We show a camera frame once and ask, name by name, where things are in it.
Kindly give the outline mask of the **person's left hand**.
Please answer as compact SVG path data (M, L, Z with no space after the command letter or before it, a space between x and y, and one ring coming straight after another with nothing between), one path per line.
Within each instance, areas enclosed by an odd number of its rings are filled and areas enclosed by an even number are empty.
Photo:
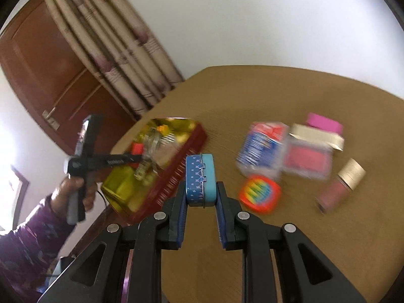
M70 197L84 186L84 179L79 177L66 177L61 184L51 194L51 209L54 213L61 217L66 217L68 211L68 201ZM98 187L96 182L93 182L87 187L86 194L83 199L83 204L86 212L89 212L94 207L96 191Z

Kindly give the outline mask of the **purple patterned sleeve forearm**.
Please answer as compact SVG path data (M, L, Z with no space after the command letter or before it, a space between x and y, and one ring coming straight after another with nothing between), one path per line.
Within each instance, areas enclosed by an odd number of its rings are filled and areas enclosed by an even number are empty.
M15 231L1 235L1 302L37 302L43 279L75 229L54 213L51 196Z

